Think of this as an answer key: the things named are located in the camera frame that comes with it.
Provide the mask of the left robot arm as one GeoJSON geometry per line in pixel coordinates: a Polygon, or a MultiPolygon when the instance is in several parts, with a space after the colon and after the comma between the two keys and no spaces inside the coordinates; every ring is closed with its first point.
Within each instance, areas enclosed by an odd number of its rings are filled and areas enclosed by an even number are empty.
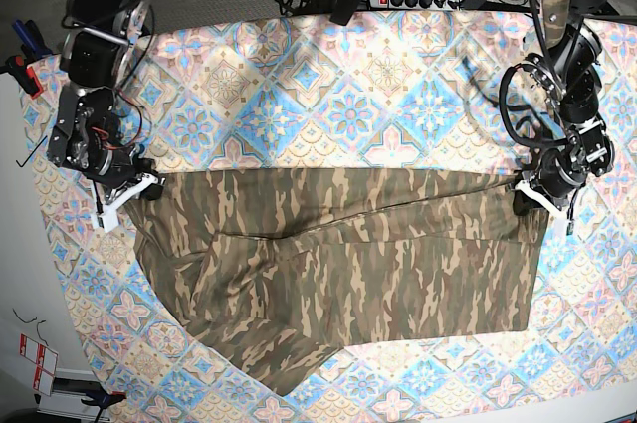
{"type": "Polygon", "coordinates": [[[599,112],[602,84],[594,68],[603,46],[584,22],[606,1],[529,0],[541,51],[509,67],[499,89],[499,110],[507,134],[517,144],[538,152],[535,168],[516,181],[514,211],[525,216],[534,208],[545,209],[559,238],[573,231],[576,196],[588,177],[602,176],[614,167],[614,145],[599,112]],[[507,95],[519,71],[528,73],[544,89],[563,138],[526,138],[514,129],[507,95]]]}

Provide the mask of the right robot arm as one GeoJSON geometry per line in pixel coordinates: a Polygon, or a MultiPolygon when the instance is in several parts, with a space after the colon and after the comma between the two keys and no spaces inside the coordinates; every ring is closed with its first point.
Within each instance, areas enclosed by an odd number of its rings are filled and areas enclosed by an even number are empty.
{"type": "Polygon", "coordinates": [[[68,0],[63,19],[69,34],[60,66],[69,81],[59,96],[47,157],[92,183],[92,223],[105,232],[118,226],[127,201],[154,200],[163,190],[140,137],[125,138],[124,117],[115,109],[141,63],[134,49],[152,15],[148,0],[68,0]]]}

